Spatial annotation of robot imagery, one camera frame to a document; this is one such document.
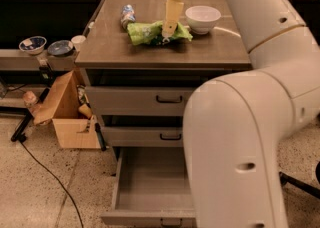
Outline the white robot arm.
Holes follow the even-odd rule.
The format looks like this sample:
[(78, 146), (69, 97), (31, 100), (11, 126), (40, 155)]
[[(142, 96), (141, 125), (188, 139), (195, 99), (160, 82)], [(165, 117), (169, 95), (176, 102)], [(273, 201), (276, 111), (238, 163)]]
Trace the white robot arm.
[(226, 0), (252, 68), (197, 88), (183, 145), (197, 228), (288, 228), (277, 145), (320, 111), (319, 46), (288, 0)]

